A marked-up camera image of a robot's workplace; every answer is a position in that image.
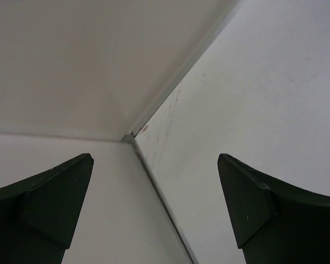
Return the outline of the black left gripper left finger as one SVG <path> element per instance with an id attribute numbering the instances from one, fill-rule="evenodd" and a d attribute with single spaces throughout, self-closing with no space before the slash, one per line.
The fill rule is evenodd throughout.
<path id="1" fill-rule="evenodd" d="M 0 188 L 0 263 L 62 263 L 93 166 L 83 153 Z"/>

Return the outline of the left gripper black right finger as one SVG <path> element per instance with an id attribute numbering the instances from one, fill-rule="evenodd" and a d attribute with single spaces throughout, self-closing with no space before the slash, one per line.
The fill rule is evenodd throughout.
<path id="1" fill-rule="evenodd" d="M 230 222 L 246 263 L 330 263 L 330 197 L 217 161 Z"/>

